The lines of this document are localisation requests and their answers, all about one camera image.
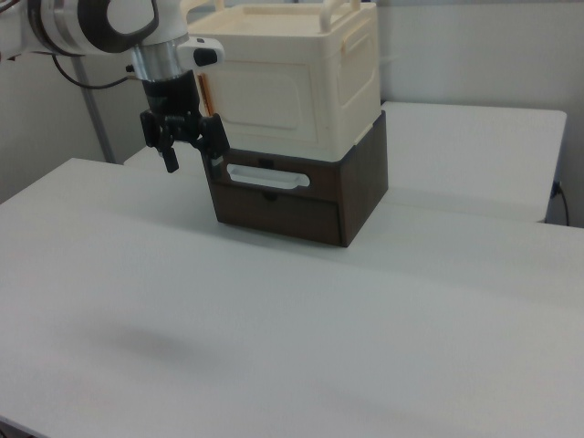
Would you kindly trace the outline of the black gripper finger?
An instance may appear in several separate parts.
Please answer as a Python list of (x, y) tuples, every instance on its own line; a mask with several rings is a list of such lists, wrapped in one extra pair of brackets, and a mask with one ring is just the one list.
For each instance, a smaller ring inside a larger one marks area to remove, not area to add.
[(222, 176), (224, 155), (230, 149), (220, 116), (188, 114), (186, 128), (186, 141), (200, 152), (207, 176), (211, 180), (219, 179)]
[(168, 173), (176, 172), (179, 163), (173, 148), (174, 139), (164, 121), (150, 110), (142, 112), (140, 120), (146, 145), (154, 148), (163, 158)]

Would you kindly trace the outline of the black gripper body silver flange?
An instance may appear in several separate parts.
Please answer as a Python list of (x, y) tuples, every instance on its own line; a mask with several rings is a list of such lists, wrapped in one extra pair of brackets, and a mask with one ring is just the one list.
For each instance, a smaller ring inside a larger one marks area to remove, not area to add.
[(196, 44), (195, 39), (174, 39), (131, 49), (131, 62), (149, 105), (141, 121), (202, 117), (193, 73)]

